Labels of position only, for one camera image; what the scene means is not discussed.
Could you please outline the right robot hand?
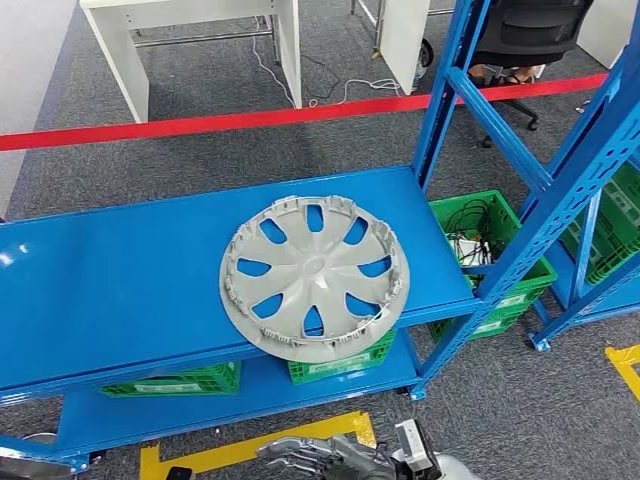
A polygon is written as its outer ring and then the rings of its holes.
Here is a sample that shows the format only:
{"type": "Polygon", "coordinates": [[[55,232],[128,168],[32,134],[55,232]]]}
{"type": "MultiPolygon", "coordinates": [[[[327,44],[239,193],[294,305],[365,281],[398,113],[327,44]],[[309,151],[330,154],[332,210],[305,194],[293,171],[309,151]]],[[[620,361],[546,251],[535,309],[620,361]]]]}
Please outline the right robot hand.
{"type": "Polygon", "coordinates": [[[270,469],[293,469],[310,479],[395,479],[390,457],[343,435],[328,439],[285,436],[258,448],[270,469]]]}

